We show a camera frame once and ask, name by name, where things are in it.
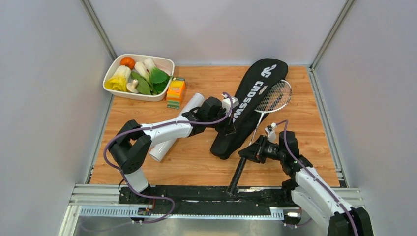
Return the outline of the black racket bag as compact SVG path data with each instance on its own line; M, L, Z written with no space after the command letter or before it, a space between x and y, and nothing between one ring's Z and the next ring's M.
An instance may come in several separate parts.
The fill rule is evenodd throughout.
M260 59L248 68L235 93L239 101L239 105L233 108L236 132L228 135L218 132L210 148L214 156L226 160L242 146L261 116L255 109L269 90L286 78L288 70L286 62L271 58Z

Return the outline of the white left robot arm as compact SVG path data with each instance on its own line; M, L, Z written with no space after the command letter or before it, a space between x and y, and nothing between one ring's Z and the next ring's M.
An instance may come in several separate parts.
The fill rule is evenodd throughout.
M150 198L142 165L151 147L200 134L206 128L220 131L234 127L232 110L239 101L226 92L223 96L223 100L209 97L201 105L165 122L138 124L134 119L130 120L107 143L103 158L121 173L137 203L144 204Z

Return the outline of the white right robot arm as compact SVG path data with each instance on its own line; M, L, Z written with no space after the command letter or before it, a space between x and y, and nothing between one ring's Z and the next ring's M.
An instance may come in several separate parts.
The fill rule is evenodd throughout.
M374 235L366 209L353 206L329 187L312 163L300 154L293 131L281 131L277 143L261 135L238 154L255 163L264 164L267 159L279 161L290 177L282 182L281 201L302 208L328 236Z

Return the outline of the packaged colourful sponges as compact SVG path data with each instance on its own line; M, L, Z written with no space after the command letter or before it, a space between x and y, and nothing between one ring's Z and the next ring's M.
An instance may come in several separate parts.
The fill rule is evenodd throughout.
M184 97L185 90L185 79L181 77L174 77L171 80L166 93L167 107L179 109Z

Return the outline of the green toy bok choy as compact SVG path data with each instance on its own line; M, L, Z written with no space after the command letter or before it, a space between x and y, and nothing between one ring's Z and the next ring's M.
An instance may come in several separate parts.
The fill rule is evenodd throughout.
M153 92L156 94L162 93L168 84L170 76L163 70L159 69L155 65L152 58L145 59L144 65L149 71L149 81L152 85Z

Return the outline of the toy mushroom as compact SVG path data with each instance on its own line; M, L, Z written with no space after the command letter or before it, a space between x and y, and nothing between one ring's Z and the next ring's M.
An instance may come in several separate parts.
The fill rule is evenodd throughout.
M127 83L126 88L131 93L139 93L139 91L137 90L138 84L138 80L133 79L130 83Z

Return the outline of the white toy bok choy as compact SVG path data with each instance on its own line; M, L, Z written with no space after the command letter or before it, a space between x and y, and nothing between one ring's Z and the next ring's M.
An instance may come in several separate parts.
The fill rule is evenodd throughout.
M135 63L134 68L149 83L149 72L145 65L141 61L138 61Z

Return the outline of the yellow toy cabbage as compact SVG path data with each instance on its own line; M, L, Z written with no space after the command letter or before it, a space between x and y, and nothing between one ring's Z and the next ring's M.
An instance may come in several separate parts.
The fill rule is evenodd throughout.
M104 88L115 91L128 92L127 83L131 69L125 65L119 66L113 76L105 81Z

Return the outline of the orange toy pumpkin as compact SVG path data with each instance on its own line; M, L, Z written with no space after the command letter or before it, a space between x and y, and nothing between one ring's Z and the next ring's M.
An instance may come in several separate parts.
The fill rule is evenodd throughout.
M120 65L128 67L130 70L134 69L136 62L132 57L123 57L120 61Z

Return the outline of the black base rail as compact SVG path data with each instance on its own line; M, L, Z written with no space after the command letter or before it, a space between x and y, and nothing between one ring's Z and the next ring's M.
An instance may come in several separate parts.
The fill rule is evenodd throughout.
M363 200L355 188L335 188L320 198L293 183L283 187L241 187L230 195L225 186L155 185L141 195L127 186L78 184L70 205L81 216L130 218L137 224L165 219L283 220L294 224L303 213L329 219L348 210L358 220Z

